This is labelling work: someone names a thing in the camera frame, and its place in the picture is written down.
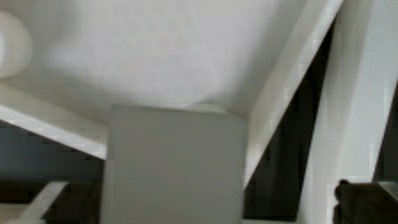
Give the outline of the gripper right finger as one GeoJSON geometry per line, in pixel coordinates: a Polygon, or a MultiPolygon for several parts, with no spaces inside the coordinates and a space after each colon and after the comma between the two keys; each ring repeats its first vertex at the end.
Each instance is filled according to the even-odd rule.
{"type": "Polygon", "coordinates": [[[332,224],[398,224],[398,183],[339,181],[332,224]]]}

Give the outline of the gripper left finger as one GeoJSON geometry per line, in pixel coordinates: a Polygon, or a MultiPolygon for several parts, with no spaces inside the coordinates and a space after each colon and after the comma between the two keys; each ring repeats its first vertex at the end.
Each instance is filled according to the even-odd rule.
{"type": "Polygon", "coordinates": [[[66,181],[50,182],[28,204],[0,203],[0,224],[46,224],[44,214],[66,186],[66,181]]]}

